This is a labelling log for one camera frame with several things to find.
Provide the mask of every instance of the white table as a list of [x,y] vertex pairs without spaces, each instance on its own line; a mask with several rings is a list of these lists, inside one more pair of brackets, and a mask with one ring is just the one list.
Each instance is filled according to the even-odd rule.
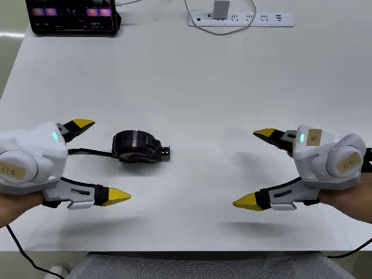
[[[130,24],[116,38],[27,33],[0,102],[1,129],[88,118],[96,125],[69,147],[109,150],[117,132],[139,129],[170,144],[172,157],[145,166],[70,158],[66,177],[133,198],[109,208],[35,208],[12,225],[26,249],[349,250],[370,238],[372,226],[325,205],[294,212],[232,205],[296,177],[292,160],[254,130],[308,123],[355,130],[372,144],[372,3],[257,6],[292,12],[296,27],[214,37],[187,26],[180,0],[161,0],[128,7]],[[16,250],[4,229],[0,250]]]

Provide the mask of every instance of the power outlet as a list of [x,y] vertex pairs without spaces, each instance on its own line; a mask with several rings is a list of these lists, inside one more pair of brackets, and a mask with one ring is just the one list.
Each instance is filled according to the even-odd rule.
[[[253,13],[247,12],[229,13],[227,19],[213,19],[211,12],[190,12],[190,14],[194,22],[201,27],[244,27],[253,18]],[[194,26],[190,17],[188,17],[188,25]],[[251,26],[293,27],[294,21],[290,13],[257,12]]]

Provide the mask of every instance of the black tape measure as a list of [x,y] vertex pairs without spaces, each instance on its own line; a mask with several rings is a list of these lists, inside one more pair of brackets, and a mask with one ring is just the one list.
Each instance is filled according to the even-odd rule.
[[114,136],[112,155],[124,163],[155,163],[170,157],[170,147],[162,147],[152,134],[122,131]]

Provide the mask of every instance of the hand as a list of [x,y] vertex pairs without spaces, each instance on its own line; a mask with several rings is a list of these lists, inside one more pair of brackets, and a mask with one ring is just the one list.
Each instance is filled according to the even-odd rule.
[[351,218],[372,224],[372,173],[362,173],[356,187],[343,191],[321,190],[319,200]]
[[41,192],[20,196],[0,194],[0,228],[16,220],[25,211],[42,204],[43,201]]

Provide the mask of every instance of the handwritten label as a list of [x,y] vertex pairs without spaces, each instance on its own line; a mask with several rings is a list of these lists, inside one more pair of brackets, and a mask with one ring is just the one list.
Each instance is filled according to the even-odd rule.
[[341,174],[344,174],[348,170],[352,169],[353,167],[358,166],[359,164],[361,164],[361,162],[362,162],[362,159],[358,155],[358,153],[352,153],[345,160],[338,163],[336,168]]
[[307,134],[307,146],[319,146],[321,140],[321,129],[309,129]]
[[0,161],[0,174],[22,180],[26,175],[26,169],[16,166],[15,164],[9,164],[4,161]]

